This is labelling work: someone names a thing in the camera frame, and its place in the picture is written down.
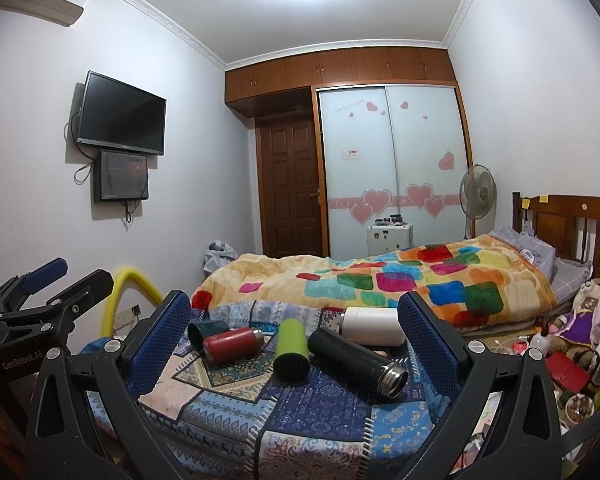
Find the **red steel thermos cup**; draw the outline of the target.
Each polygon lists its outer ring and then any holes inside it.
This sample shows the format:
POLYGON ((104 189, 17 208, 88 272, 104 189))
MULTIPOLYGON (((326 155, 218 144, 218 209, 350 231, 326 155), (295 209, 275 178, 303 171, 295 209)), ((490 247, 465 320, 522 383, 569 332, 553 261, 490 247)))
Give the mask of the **red steel thermos cup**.
POLYGON ((202 343, 204 357, 212 365, 251 358, 264 346, 264 335, 257 328, 244 327, 207 337, 202 343))

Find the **dark green cup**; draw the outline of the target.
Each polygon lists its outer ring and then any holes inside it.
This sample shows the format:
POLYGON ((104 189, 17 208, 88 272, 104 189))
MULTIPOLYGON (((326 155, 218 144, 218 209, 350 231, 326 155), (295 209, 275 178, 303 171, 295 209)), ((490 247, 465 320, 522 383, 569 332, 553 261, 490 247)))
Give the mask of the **dark green cup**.
POLYGON ((226 333, 229 330, 230 326, 223 321, 195 321, 188 324, 187 337, 192 348, 201 352, 207 338, 226 333))

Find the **lime green cup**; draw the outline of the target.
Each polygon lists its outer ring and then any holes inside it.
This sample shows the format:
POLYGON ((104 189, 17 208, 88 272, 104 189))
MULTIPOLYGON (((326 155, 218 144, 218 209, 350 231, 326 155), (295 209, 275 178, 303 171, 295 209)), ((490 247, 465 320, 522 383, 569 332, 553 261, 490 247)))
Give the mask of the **lime green cup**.
POLYGON ((287 318, 279 325, 273 370, 277 379, 287 385, 303 384, 309 377, 306 329, 296 318, 287 318))

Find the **white thermos bottle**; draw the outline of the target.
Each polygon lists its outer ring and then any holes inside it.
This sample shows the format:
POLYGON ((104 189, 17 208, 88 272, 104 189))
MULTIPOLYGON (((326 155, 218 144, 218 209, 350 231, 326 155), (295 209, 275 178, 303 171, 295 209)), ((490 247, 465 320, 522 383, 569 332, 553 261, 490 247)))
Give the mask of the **white thermos bottle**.
POLYGON ((405 341, 398 311, 387 308, 347 308, 340 334, 356 344, 371 347, 400 347, 405 341))

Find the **black thermos bottle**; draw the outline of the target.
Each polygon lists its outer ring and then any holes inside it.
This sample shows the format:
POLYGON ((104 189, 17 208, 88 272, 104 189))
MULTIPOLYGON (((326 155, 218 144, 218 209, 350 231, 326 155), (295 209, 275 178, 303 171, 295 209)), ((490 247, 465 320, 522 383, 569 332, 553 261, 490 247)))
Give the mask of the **black thermos bottle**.
POLYGON ((398 398, 410 376, 403 365, 326 328, 314 330, 308 339, 308 349, 324 373, 371 398, 398 398))

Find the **colourful patchwork blanket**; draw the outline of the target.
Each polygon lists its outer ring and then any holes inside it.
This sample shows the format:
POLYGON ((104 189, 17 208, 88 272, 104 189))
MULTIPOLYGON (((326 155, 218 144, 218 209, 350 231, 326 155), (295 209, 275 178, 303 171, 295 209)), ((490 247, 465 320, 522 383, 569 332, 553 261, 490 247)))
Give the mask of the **colourful patchwork blanket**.
POLYGON ((342 261, 245 254, 206 278, 192 306, 210 312, 223 304, 265 300, 317 309, 394 308, 408 292, 459 328, 533 320, 558 305, 550 274, 513 246, 483 234, 342 261))

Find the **grey clothes pile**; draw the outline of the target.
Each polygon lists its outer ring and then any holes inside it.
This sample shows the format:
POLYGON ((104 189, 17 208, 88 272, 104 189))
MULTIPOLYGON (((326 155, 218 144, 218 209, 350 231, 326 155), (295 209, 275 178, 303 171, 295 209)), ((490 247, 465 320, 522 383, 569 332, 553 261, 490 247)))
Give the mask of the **grey clothes pile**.
POLYGON ((230 244, 227 244, 222 240, 214 240, 204 252, 202 272, 204 272, 204 276, 208 278, 216 270, 221 269, 223 266, 235 261, 237 258, 238 253, 230 246, 230 244))

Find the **white bedside appliance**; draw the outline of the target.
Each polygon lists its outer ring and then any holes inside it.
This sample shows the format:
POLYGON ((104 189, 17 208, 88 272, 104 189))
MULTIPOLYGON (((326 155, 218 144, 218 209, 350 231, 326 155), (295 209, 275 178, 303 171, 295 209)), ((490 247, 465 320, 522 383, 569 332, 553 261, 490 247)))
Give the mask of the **white bedside appliance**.
POLYGON ((400 214, 378 218, 367 229, 367 253, 370 256, 385 255, 413 246, 413 226, 400 214))

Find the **red box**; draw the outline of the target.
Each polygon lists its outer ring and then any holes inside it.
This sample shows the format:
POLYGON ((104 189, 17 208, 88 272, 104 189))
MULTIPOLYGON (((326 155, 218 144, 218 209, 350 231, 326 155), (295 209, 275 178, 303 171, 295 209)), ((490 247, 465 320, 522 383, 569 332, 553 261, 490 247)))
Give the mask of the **red box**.
POLYGON ((562 390, 580 393, 590 380, 590 374, 562 352, 555 352, 545 360, 550 378, 562 390))

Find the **grey pillow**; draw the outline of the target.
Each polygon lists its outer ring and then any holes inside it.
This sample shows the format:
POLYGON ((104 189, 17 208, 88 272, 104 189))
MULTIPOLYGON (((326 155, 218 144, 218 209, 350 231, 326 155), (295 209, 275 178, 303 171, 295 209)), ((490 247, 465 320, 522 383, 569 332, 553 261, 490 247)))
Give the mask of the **grey pillow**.
POLYGON ((577 295, 580 287, 592 276, 591 265, 558 257, 557 249, 543 242, 533 232, 519 233, 510 226, 502 226, 490 235, 516 249, 527 261, 550 281, 558 304, 564 304, 577 295))

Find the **standing electric fan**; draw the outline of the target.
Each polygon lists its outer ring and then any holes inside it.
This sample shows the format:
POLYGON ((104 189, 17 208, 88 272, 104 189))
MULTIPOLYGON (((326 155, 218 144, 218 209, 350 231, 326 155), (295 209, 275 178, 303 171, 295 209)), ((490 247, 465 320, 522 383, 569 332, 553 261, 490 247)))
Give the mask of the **standing electric fan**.
POLYGON ((465 215, 465 237, 476 236, 476 222, 484 218, 495 203, 496 183, 486 166, 475 164, 460 180, 460 208, 465 215))

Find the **brown wooden door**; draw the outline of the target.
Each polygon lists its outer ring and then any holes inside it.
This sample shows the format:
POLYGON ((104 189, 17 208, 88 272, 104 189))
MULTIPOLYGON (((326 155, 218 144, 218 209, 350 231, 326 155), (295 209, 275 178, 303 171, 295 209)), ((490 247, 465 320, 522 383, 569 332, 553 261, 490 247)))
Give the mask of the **brown wooden door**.
POLYGON ((261 120, 257 163, 263 252, 320 256, 323 230, 313 120, 261 120))

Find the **wooden headboard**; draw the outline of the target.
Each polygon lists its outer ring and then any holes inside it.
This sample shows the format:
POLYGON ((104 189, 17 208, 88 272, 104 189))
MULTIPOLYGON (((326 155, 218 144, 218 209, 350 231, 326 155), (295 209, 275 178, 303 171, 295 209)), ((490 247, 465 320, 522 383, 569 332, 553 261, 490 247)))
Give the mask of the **wooden headboard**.
POLYGON ((520 232, 529 221, 540 240, 552 245, 556 255, 592 263, 600 278, 600 197, 579 195, 512 194, 512 227, 520 232))

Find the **sliding wardrobe with hearts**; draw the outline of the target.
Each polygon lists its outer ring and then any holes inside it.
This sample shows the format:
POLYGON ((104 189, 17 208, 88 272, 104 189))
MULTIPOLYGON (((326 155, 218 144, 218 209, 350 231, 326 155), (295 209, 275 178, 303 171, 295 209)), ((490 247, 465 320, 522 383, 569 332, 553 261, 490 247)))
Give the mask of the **sliding wardrobe with hearts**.
POLYGON ((332 258, 369 256, 367 229, 390 214, 411 223, 413 246, 464 237, 468 151, 454 88, 344 87, 317 102, 332 258))

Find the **overhead wooden cabinets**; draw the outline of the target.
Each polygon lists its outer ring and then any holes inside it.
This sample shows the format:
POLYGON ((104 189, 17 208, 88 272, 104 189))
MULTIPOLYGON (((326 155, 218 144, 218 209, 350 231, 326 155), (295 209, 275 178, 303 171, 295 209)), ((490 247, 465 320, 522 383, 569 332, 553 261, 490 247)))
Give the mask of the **overhead wooden cabinets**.
POLYGON ((303 53, 225 73, 225 104, 247 118, 312 107, 311 88, 360 82, 433 81, 454 84, 444 49, 365 47, 303 53))

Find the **small wall monitor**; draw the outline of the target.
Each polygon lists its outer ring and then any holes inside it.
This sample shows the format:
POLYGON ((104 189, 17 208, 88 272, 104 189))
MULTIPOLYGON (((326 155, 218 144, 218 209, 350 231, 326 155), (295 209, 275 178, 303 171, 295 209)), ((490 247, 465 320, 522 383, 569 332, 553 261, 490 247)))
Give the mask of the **small wall monitor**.
POLYGON ((100 151, 93 166, 95 203, 141 202, 149 197, 148 157, 100 151))

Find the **wall mounted black television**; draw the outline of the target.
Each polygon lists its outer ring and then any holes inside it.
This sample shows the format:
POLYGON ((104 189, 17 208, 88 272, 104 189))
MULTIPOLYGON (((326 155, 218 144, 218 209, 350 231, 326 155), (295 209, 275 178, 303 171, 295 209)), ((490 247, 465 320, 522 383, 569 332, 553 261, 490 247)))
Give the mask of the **wall mounted black television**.
POLYGON ((78 114, 76 142, 145 155, 163 155, 166 99, 90 70, 78 114))

